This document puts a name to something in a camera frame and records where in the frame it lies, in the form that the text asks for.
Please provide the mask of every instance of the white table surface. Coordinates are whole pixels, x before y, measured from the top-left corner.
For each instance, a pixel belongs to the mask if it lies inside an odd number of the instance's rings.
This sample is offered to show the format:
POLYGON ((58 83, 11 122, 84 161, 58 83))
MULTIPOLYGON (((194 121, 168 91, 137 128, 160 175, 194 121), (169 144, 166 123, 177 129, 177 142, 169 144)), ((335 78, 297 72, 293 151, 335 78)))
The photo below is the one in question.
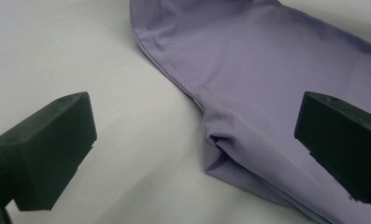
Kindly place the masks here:
MULTIPOLYGON (((285 0, 371 41, 371 0, 285 0)), ((0 0, 0 134, 91 95, 98 140, 51 211, 14 224, 314 223, 203 172, 202 114, 142 54, 128 0, 0 0)))

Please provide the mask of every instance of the purple cloth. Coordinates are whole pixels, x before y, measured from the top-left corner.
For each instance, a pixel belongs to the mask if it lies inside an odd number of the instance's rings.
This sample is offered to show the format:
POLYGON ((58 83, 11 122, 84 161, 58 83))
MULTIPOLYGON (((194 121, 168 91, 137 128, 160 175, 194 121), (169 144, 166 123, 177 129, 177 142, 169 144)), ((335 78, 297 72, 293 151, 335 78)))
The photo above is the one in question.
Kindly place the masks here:
POLYGON ((131 13, 140 47, 204 113, 209 175, 320 223, 371 223, 293 137, 304 91, 371 113, 371 44, 276 0, 131 0, 131 13))

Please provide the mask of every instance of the fabric fold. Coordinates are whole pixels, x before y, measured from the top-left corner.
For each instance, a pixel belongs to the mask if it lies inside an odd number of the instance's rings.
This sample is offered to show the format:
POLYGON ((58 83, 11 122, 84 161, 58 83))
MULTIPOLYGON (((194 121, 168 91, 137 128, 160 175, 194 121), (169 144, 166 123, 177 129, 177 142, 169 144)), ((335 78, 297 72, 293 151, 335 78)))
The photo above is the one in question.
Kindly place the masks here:
POLYGON ((136 39, 204 113, 206 172, 320 223, 371 223, 293 137, 303 93, 371 113, 371 44, 276 0, 131 0, 136 39))

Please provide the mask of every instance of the white background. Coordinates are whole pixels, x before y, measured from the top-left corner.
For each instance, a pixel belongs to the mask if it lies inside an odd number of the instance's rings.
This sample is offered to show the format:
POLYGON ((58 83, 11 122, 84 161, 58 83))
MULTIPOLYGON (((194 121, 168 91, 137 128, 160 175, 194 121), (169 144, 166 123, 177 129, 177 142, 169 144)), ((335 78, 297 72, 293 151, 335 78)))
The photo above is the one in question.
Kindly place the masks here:
MULTIPOLYGON (((371 42, 371 0, 285 0, 371 42)), ((202 114, 141 53, 128 0, 0 0, 0 134, 91 95, 94 148, 50 212, 15 224, 314 223, 203 173, 202 114)))

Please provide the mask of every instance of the lavender fabric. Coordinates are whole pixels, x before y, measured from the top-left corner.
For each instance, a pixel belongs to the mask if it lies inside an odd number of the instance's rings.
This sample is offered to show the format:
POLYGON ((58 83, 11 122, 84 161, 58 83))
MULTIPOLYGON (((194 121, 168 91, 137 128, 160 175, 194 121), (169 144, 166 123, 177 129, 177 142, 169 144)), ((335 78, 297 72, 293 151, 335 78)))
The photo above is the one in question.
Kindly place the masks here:
POLYGON ((371 223, 371 204, 293 137, 304 91, 371 113, 371 44, 276 0, 131 0, 131 14, 139 46, 204 113, 209 175, 320 223, 371 223))

